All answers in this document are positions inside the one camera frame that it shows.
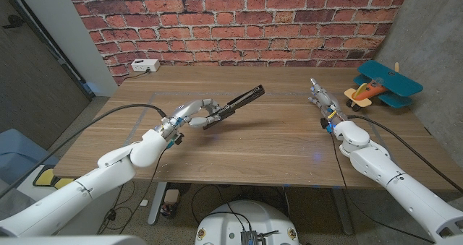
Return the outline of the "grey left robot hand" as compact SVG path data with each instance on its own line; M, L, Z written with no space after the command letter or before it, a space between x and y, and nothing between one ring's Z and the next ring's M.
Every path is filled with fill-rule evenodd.
M202 108L209 112L209 116L191 117L191 115L199 112ZM185 123L188 123L191 127L206 126L221 120L219 115L213 115L219 109L219 104L214 99L192 100L179 106L170 118L162 119L162 124L157 126L155 131L159 132L166 139L175 129L178 129Z

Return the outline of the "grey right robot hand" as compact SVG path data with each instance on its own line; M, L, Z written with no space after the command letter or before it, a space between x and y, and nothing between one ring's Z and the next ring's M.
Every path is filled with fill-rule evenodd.
M347 120L347 115L341 110L338 100L323 87L321 87L314 78L311 78L312 82L311 91L312 97L308 100L319 107L323 118L327 119L333 126Z

